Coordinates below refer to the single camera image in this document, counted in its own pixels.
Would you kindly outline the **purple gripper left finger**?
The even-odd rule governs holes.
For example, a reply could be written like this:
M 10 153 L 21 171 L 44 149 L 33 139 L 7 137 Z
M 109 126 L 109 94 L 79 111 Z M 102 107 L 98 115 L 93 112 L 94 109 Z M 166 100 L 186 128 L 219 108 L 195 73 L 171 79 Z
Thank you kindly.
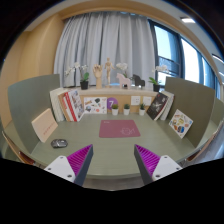
M 51 162 L 45 171 L 82 186 L 93 156 L 93 145 L 90 144 L 69 156 L 59 156 Z

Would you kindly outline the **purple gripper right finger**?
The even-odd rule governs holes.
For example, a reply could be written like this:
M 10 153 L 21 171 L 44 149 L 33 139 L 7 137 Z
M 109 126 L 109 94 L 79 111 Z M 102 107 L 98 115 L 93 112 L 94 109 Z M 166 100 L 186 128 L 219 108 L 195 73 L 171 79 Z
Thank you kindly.
M 168 155 L 158 156 L 137 144 L 134 145 L 134 156 L 145 185 L 182 169 Z

